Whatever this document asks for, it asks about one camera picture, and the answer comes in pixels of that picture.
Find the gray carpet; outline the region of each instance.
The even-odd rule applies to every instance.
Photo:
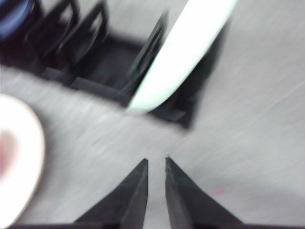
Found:
[[[48,9],[53,4],[43,2]],[[83,12],[94,2],[81,1]],[[139,38],[149,34],[165,6],[163,0],[109,2],[113,29]],[[168,3],[169,27],[185,2]],[[47,141],[41,182],[19,223],[75,220],[145,157],[144,228],[169,228],[164,158],[170,155],[242,221],[304,225],[304,62],[304,0],[239,1],[189,132],[2,67],[1,92],[35,110]]]

